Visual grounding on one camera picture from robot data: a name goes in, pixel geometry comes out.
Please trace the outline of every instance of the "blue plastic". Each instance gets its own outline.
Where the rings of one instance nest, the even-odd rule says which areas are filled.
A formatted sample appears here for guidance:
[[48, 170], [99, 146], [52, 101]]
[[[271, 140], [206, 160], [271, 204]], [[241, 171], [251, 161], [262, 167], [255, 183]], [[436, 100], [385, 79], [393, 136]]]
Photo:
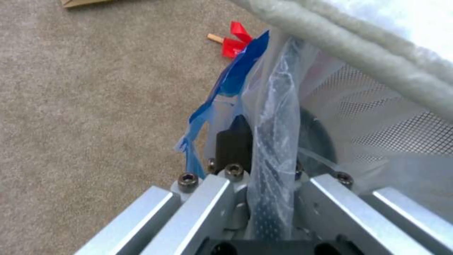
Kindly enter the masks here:
[[204, 179], [203, 167], [201, 166], [193, 142], [197, 138], [204, 123], [211, 118], [212, 114], [215, 114], [212, 112], [212, 103], [216, 96], [234, 97], [241, 92], [247, 74], [265, 52], [268, 41], [268, 31], [263, 33], [259, 38], [253, 39], [238, 54], [233, 62], [223, 70], [206, 101], [190, 116], [186, 133], [175, 146], [175, 150], [186, 153], [187, 172], [195, 173]]

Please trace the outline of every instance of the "metal frame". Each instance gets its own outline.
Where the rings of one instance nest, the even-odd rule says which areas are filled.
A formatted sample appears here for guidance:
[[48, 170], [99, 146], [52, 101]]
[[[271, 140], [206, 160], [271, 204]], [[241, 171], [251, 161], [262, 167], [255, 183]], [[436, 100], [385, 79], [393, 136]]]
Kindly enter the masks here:
[[141, 254], [195, 254], [206, 237], [221, 237], [234, 202], [231, 182], [208, 175]]
[[153, 186], [80, 248], [76, 255], [138, 254], [180, 204], [178, 195]]
[[453, 254], [453, 225], [387, 187], [364, 199], [435, 254]]
[[323, 240], [346, 237], [366, 254], [430, 254], [328, 174], [302, 184], [296, 203], [303, 222]]

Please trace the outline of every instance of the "cardboard box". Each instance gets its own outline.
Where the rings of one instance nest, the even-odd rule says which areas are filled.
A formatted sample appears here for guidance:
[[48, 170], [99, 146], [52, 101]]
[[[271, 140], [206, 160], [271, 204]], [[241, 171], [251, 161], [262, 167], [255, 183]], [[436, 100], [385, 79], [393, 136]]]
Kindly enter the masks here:
[[97, 2], [105, 2], [110, 0], [61, 0], [64, 8], [69, 8], [77, 5], [87, 5]]

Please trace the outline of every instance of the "red flag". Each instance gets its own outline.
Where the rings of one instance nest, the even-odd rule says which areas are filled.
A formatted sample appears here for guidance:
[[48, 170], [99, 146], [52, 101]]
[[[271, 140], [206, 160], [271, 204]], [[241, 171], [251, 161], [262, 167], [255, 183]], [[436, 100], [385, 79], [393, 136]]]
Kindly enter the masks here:
[[241, 23], [232, 21], [230, 33], [235, 35], [240, 41], [225, 37], [222, 45], [222, 55], [228, 58], [235, 58], [253, 38], [247, 33]]

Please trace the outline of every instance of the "wooden dowel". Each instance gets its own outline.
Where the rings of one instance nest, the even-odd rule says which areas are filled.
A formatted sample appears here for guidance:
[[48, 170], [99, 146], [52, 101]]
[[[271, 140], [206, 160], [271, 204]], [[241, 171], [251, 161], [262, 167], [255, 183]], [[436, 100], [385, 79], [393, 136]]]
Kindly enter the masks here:
[[220, 44], [223, 44], [223, 38], [220, 36], [217, 36], [215, 34], [207, 34], [207, 38], [211, 41], [218, 42]]

